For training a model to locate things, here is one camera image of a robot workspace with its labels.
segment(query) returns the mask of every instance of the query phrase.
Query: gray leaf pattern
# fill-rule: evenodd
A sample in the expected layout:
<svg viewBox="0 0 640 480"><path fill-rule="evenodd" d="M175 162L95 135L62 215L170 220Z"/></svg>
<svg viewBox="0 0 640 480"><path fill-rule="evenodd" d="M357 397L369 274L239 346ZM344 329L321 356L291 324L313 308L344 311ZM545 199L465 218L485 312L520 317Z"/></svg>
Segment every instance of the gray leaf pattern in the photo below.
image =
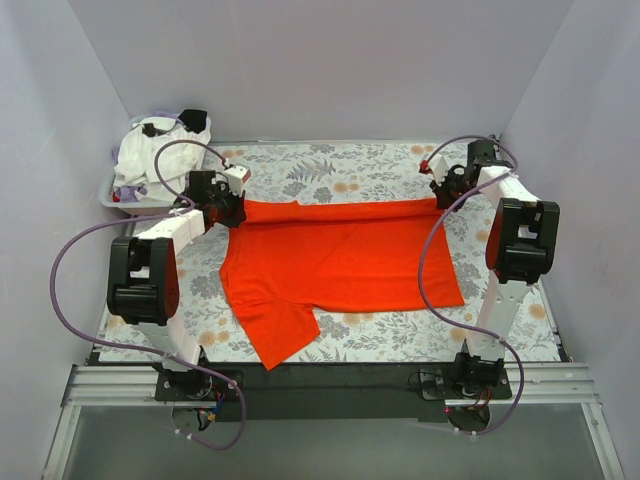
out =
<svg viewBox="0 0 640 480"><path fill-rule="evenodd" d="M429 179L417 165L435 144L285 144L253 143L217 146L232 162L251 168L247 198L263 202L326 204L384 202L432 196ZM466 145L445 149L449 164L466 161ZM204 168L219 168L209 153ZM473 324L482 306L488 272L484 263L486 234L494 210L483 196L472 197L445 222L449 249L464 307L442 313ZM140 232L150 225L136 226ZM213 362L256 362L255 350L226 302L219 270L227 254L229 231L215 225L178 257L180 308L188 332ZM425 310L343 314L316 310L320 335L293 355L291 362L426 362L450 361L464 331L439 321ZM112 320L107 340L148 345L140 332ZM510 342L524 361L559 360L540 291L524 299ZM101 350L102 361L153 361L153 355L120 349Z"/></svg>

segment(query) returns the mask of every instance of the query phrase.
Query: red cloth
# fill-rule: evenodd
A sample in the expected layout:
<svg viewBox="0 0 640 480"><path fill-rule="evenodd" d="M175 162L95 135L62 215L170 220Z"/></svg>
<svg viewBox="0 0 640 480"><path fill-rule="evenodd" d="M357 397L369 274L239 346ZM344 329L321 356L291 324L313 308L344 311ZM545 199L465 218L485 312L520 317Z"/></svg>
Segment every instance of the red cloth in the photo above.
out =
<svg viewBox="0 0 640 480"><path fill-rule="evenodd" d="M418 260L441 211L434 199L305 205L246 201L220 270L227 300L270 370L319 333L313 308L424 308ZM437 307L464 305L444 229L424 268Z"/></svg>

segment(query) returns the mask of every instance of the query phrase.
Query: white fabric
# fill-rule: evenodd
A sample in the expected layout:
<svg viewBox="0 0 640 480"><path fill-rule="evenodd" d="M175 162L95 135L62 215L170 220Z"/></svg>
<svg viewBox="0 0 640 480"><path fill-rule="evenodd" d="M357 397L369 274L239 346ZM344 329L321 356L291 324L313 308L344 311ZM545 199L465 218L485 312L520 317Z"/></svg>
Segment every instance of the white fabric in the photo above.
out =
<svg viewBox="0 0 640 480"><path fill-rule="evenodd" d="M153 123L158 130L168 131L156 137L147 137L142 133L142 125ZM140 201L164 200L173 201L175 195L170 193L158 179L154 168L154 159L158 150L173 140L197 140L209 143L211 140L211 119L207 117L206 128L196 134L188 132L175 119L165 117L148 117L134 123L120 144L118 164L114 167L116 178L114 188L123 186L147 189L146 195L136 193ZM202 167L205 150L198 145L179 144L169 147L160 156L158 168L169 186L177 192L185 187L185 175L194 168Z"/></svg>

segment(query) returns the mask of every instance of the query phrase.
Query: white wall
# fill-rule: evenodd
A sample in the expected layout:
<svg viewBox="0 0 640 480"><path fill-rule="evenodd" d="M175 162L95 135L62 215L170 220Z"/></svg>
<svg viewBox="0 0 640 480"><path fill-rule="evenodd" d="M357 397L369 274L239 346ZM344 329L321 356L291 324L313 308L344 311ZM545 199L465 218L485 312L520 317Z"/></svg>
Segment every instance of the white wall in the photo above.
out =
<svg viewBox="0 0 640 480"><path fill-rule="evenodd" d="M107 217L97 187L127 114L65 0L0 0L0 478L40 478L71 364L90 346L48 298L51 262ZM112 232L62 267L63 308L94 333Z"/></svg>
<svg viewBox="0 0 640 480"><path fill-rule="evenodd" d="M587 361L627 478L640 478L640 5L576 0L505 132L522 177L560 204L545 279Z"/></svg>
<svg viewBox="0 0 640 480"><path fill-rule="evenodd" d="M69 0L129 113L217 139L502 132L572 0Z"/></svg>

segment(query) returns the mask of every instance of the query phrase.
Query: cable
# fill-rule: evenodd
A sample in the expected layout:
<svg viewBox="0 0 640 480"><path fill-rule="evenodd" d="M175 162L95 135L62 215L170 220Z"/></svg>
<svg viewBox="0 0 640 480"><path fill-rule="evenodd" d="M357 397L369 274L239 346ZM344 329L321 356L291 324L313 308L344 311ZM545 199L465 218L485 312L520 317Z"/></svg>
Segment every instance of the cable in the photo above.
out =
<svg viewBox="0 0 640 480"><path fill-rule="evenodd" d="M440 226L443 225L445 218L447 218L451 214L451 212L456 210L458 205L463 203L467 198L479 193L481 189L483 189L485 187L488 187L489 185L493 185L494 183L497 183L497 182L499 182L501 180L504 180L505 178L509 177L511 174L513 174L513 172L515 172L517 170L517 168L519 166L519 163L518 163L518 160L517 160L516 156L513 153L511 153L511 151L507 147L502 145L500 142L498 142L494 138L485 137L483 135L462 135L462 136L454 137L454 138L451 138L451 139L447 140L446 142L444 142L440 146L438 146L433 152L431 152L431 155L429 155L429 157L426 160L427 165L433 159L433 157L440 150L442 150L444 147L446 147L447 145L449 145L449 144L451 144L453 142L457 142L459 140L467 140L467 139L480 139L480 140L487 140L487 141L493 142L494 145L496 145L500 149L504 150L504 152L509 156L509 158L511 159L511 163L513 164L513 168L511 170L509 170L508 172L506 172L506 173L504 173L502 175L499 175L496 178L493 178L493 179L489 180L488 182L483 183L482 185L477 185L477 186L473 187L471 190L469 190L468 192L466 192L465 194L460 196L460 198L458 198L455 202L453 202L451 204L451 206L449 208L447 208L445 210L445 212L440 216L440 218L436 221L435 225L431 229L431 232L429 232L429 236L427 237L427 240L424 243L424 247L422 248L422 253L420 254L420 263L418 265L418 287L420 288L420 295L422 296L422 300L424 301L425 305L431 311L431 313L433 313L437 318L439 318L440 320L442 320L445 323L448 323L451 326L462 328L464 330L471 330L473 332L484 333L485 335L488 335L488 336L490 336L492 338L495 338L496 340L498 340L500 342L501 345L503 345L507 350L509 350L511 352L511 354L513 355L513 358L515 359L516 363L518 364L518 370L520 371L520 384L518 386L518 392L516 393L516 396L513 399L513 403L509 406L509 409L504 414L504 416L502 416L502 418L500 418L500 420L498 420L494 425L492 425L491 427L488 427L485 430L482 430L480 432L468 432L466 430L460 430L460 432L462 432L462 433L464 433L466 435L475 436L475 435L484 435L484 434L493 432L494 430L500 428L509 419L509 417L511 417L511 415L514 412L514 410L518 406L518 403L520 402L520 398L522 397L522 392L524 390L524 366L522 365L522 360L520 360L520 356L518 355L518 352L515 351L515 349L509 344L509 342L507 342L506 339L500 337L500 335L498 335L497 333L492 332L491 330L487 330L485 328L476 327L474 325L466 325L464 323L456 322L455 320L451 320L450 318L448 318L445 315L441 314L433 306L433 304L429 300L429 297L427 297L427 293L425 292L425 289L424 289L424 281L423 281L423 278L422 278L422 272L424 270L424 264L425 264L425 260L427 258L427 252L429 251L429 247L431 246L431 243L433 242L433 238L435 237L436 232L438 231ZM424 426L421 425L421 426L423 428L450 431L449 429L440 428L440 427L431 426L431 425L424 425Z"/></svg>
<svg viewBox="0 0 640 480"><path fill-rule="evenodd" d="M87 335L86 333L81 332L76 327L74 327L67 320L67 318L64 316L64 314L62 313L62 309L60 308L60 304L58 303L58 294L56 292L56 279L57 279L57 275L58 275L58 268L60 267L60 262L62 262L62 259L64 258L66 253L69 251L69 249L76 242L78 242L78 240L80 240L81 238L84 238L87 235L89 235L90 233L93 233L95 231L101 230L103 228L113 227L113 226L116 226L116 225L126 225L126 224L129 224L129 223L136 223L136 222L146 221L146 220L163 220L165 218L171 218L171 217L173 217L175 215L188 213L188 212L192 211L195 208L195 203L193 202L193 200L191 200L190 198L186 197L185 195L182 195L182 194L176 192L173 188L171 188L167 184L167 182L164 180L164 178L162 178L162 176L160 175L160 170L159 170L159 166L158 166L158 160L160 158L160 155L167 148L171 147L172 145L177 145L179 143L190 143L190 144L193 144L193 145L198 145L198 146L208 150L209 152L215 154L219 158L221 158L223 160L223 165L226 164L226 159L222 155L220 155L218 152L216 152L215 149L213 149L209 145L206 145L204 143L198 142L196 140L187 140L187 139L184 139L184 140L173 140L171 142L165 143L162 147L160 147L158 149L158 152L156 153L156 156L155 156L154 161L153 161L153 164L154 164L153 166L154 166L154 169L156 171L156 175L158 176L158 179L160 180L162 185L164 185L164 187L169 192L173 193L174 195L176 195L181 200L186 201L189 204L189 206L185 210L181 210L178 213L166 213L166 214L162 214L162 215L150 215L150 216L143 216L143 217L136 217L136 218L124 218L124 219L120 219L120 220L113 220L113 221L110 221L110 222L101 223L99 225L94 225L93 227L89 227L89 228L83 230L82 232L78 233L75 237L73 237L71 240L69 240L60 249L60 252L56 256L55 260L53 261L53 265L51 266L51 274L49 276L49 295L51 297L51 305L53 306L53 310L54 310L56 316L58 317L58 319L60 320L62 325L67 330L69 330L72 334L74 334L76 337L79 337L79 338L81 338L83 340L86 340L87 342L96 343L98 345L103 345L105 347L124 348L124 349L129 349L129 350L137 350L139 352L148 352L148 353L153 353L155 355L160 355L161 357L168 358L169 360L172 360L172 361L174 361L176 363L179 363L180 365L183 365L183 366L185 366L187 368L198 370L199 372L205 373L205 374L210 375L212 377L215 377L215 378L217 378L219 380L222 380L223 382L225 382L225 383L227 383L229 385L233 385L233 388L238 392L238 400L240 401L240 407L241 407L241 419L240 419L240 426L238 427L238 431L236 432L236 435L231 439L231 441L229 443L227 443L225 445L218 445L218 444L210 442L209 440L206 440L204 438L200 438L197 435L192 435L192 434L188 434L188 433L179 431L179 433L181 433L182 435L186 436L187 438L191 438L192 440L195 440L196 442L201 443L202 445L205 445L206 447L209 447L209 448L211 448L213 450L228 450L229 448L233 447L238 442L238 440L242 436L242 432L244 431L245 424L247 422L247 404L245 402L244 394L242 393L242 390L240 389L240 387L238 387L238 385L236 385L232 379L230 379L226 375L218 373L218 372L216 372L214 370L210 370L210 369L208 369L206 367L201 367L200 365L195 365L195 364L189 363L189 362L187 362L185 360L182 360L181 358L178 358L178 357L176 357L174 355L169 354L168 352L159 350L157 348L144 347L142 345L129 345L129 344L126 344L126 343L119 343L119 342L109 342L107 340L103 340L103 339L100 339L100 338L92 337L91 335Z"/></svg>

